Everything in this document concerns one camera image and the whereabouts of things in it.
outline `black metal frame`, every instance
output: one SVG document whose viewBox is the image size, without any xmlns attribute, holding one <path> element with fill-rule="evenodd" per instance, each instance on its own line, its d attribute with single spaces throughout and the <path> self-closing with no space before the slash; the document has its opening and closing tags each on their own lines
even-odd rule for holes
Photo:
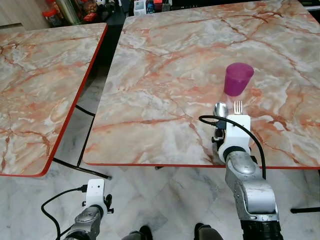
<svg viewBox="0 0 320 240">
<path fill-rule="evenodd" d="M 89 170 L 89 169 L 86 169 L 86 168 L 83 168 L 83 167 L 80 167 L 80 164 L 81 164 L 81 161 L 82 161 L 82 158 L 84 156 L 84 152 L 85 152 L 85 149 L 86 149 L 86 145 L 87 145 L 87 141 L 88 141 L 88 138 L 89 138 L 89 134 L 91 132 L 91 128 L 92 128 L 92 125 L 94 123 L 94 120 L 95 120 L 95 114 L 90 112 L 90 111 L 87 111 L 85 110 L 84 108 L 78 106 L 78 105 L 75 105 L 75 108 L 79 109 L 81 112 L 85 113 L 85 114 L 88 114 L 90 116 L 92 116 L 92 121 L 91 121 L 91 125 L 90 125 L 90 128 L 89 128 L 89 131 L 88 131 L 88 134 L 86 135 L 86 138 L 85 138 L 85 141 L 84 141 L 84 144 L 83 144 L 83 147 L 82 147 L 82 150 L 81 150 L 81 154 L 79 156 L 79 159 L 78 159 L 78 162 L 76 163 L 76 166 L 75 165 L 72 165 L 68 162 L 65 162 L 65 161 L 62 161 L 58 158 L 53 158 L 53 161 L 57 164 L 61 164 L 67 168 L 71 168 L 71 169 L 74 169 L 74 170 L 77 170 L 77 171 L 80 171 L 80 172 L 84 172 L 84 173 L 87 173 L 87 174 L 92 174 L 92 175 L 96 175 L 100 178 L 104 178 L 104 179 L 109 179 L 111 180 L 112 179 L 112 176 L 108 176 L 108 175 L 105 175 L 105 174 L 102 174 L 100 172 L 96 172 L 96 171 L 93 171 L 93 170 Z"/>
<path fill-rule="evenodd" d="M 318 213 L 320 212 L 320 207 L 291 208 L 290 212 L 292 214 Z"/>
</svg>

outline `tile floor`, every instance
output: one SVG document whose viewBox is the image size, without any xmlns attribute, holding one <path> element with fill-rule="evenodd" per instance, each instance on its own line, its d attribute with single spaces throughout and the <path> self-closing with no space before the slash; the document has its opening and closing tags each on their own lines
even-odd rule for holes
<svg viewBox="0 0 320 240">
<path fill-rule="evenodd" d="M 91 76 L 78 104 L 95 112 L 105 81 L 105 69 Z M 56 158 L 75 164 L 92 117 L 75 110 Z M 82 167 L 112 176 L 105 194 L 113 196 L 114 214 L 106 215 L 98 240 L 120 240 L 148 224 L 155 240 L 192 240 L 193 227 L 204 222 L 225 240 L 241 240 L 242 230 L 223 168 Z M 52 163 L 44 177 L 0 177 L 0 239 L 54 240 L 56 229 L 40 206 L 64 190 L 80 187 L 90 174 Z M 285 240 L 319 240 L 320 213 L 291 214 L 291 207 L 320 206 L 320 178 L 316 170 L 268 170 L 274 189 Z M 81 210 L 84 193 L 71 192 L 47 206 L 61 229 Z"/>
</svg>

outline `red table edge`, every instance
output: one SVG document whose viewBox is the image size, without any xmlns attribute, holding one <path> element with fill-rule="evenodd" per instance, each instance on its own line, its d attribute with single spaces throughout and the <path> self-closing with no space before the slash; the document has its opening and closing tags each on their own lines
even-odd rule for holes
<svg viewBox="0 0 320 240">
<path fill-rule="evenodd" d="M 34 174 L 34 175 L 0 173 L 0 176 L 33 178 L 33 177 L 42 177 L 42 176 L 44 176 L 44 175 L 48 172 L 49 167 L 50 167 L 50 165 L 51 165 L 51 163 L 52 163 L 52 161 L 53 161 L 53 159 L 54 159 L 54 156 L 55 156 L 55 154 L 56 154 L 56 151 L 57 151 L 57 149 L 58 149 L 58 146 L 59 146 L 59 144 L 60 144 L 60 142 L 61 142 L 61 139 L 62 139 L 62 137 L 63 137 L 63 135 L 64 135 L 64 133 L 65 133 L 65 130 L 66 130 L 67 126 L 68 126 L 68 123 L 69 123 L 69 121 L 70 121 L 71 115 L 72 115 L 72 113 L 74 112 L 74 109 L 75 109 L 75 107 L 76 107 L 76 104 L 77 104 L 77 102 L 78 102 L 78 100 L 79 100 L 79 98 L 80 98 L 80 94 L 81 94 L 81 92 L 82 92 L 82 90 L 83 90 L 83 88 L 84 88 L 84 86 L 85 86 L 85 83 L 86 83 L 86 81 L 87 81 L 87 79 L 88 79 L 88 76 L 89 76 L 89 74 L 90 74 L 91 68 L 92 68 L 92 66 L 93 66 L 93 64 L 94 64 L 94 62 L 95 62 L 95 60 L 96 60 L 98 51 L 99 51 L 100 46 L 101 46 L 101 44 L 102 44 L 102 42 L 103 42 L 103 40 L 104 40 L 104 38 L 105 38 L 105 35 L 106 35 L 106 33 L 107 33 L 107 30 L 108 30 L 108 25 L 105 24 L 104 30 L 103 30 L 102 35 L 101 35 L 101 37 L 100 37 L 100 40 L 99 40 L 99 42 L 98 42 L 98 44 L 97 44 L 97 46 L 96 46 L 96 49 L 95 49 L 94 54 L 93 54 L 93 56 L 92 56 L 92 59 L 91 59 L 91 61 L 90 61 L 90 63 L 89 63 L 89 66 L 88 66 L 88 68 L 87 68 L 87 70 L 86 70 L 86 72 L 85 72 L 85 74 L 84 74 L 84 77 L 83 77 L 83 80 L 82 80 L 82 82 L 81 82 L 81 85 L 80 85 L 80 87 L 79 87 L 79 89 L 78 89 L 78 92 L 76 93 L 76 95 L 75 95 L 75 97 L 74 97 L 73 103 L 72 103 L 72 105 L 71 105 L 71 107 L 70 107 L 70 110 L 69 110 L 69 112 L 68 112 L 68 114 L 67 114 L 67 116 L 66 116 L 66 118 L 65 118 L 65 121 L 64 121 L 64 123 L 63 123 L 63 125 L 62 125 L 62 128 L 61 128 L 61 131 L 60 131 L 60 133 L 59 133 L 59 135 L 58 135 L 58 137 L 57 137 L 57 139 L 56 139 L 56 141 L 55 141 L 55 144 L 54 144 L 54 146 L 53 146 L 53 148 L 52 148 L 52 150 L 51 150 L 51 153 L 50 153 L 50 155 L 49 155 L 48 161 L 46 162 L 43 170 L 42 170 L 40 173 L 37 173 L 37 174 Z"/>
<path fill-rule="evenodd" d="M 152 163 L 88 163 L 89 166 L 106 167 L 181 167 L 181 168 L 217 168 L 223 169 L 226 165 L 200 165 L 200 164 L 152 164 Z M 320 170 L 320 166 L 267 166 L 267 169 L 296 169 L 296 170 Z"/>
</svg>

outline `shoe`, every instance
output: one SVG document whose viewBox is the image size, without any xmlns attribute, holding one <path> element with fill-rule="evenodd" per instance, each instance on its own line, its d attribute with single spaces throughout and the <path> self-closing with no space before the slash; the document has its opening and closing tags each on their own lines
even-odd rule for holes
<svg viewBox="0 0 320 240">
<path fill-rule="evenodd" d="M 194 226 L 194 240 L 199 240 L 199 228 L 201 228 L 204 224 L 201 222 L 198 222 Z"/>
<path fill-rule="evenodd" d="M 150 229 L 149 226 L 147 226 L 147 225 L 142 226 L 140 228 L 139 232 L 143 233 L 143 235 L 145 236 L 146 240 L 153 240 L 151 229 Z"/>
</svg>

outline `plastic cup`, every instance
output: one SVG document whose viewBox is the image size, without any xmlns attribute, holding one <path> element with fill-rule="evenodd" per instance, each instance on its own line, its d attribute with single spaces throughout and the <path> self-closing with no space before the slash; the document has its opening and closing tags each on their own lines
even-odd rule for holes
<svg viewBox="0 0 320 240">
<path fill-rule="evenodd" d="M 255 70 L 252 66 L 235 62 L 230 64 L 225 71 L 224 92 L 231 96 L 239 96 L 248 85 Z"/>
</svg>

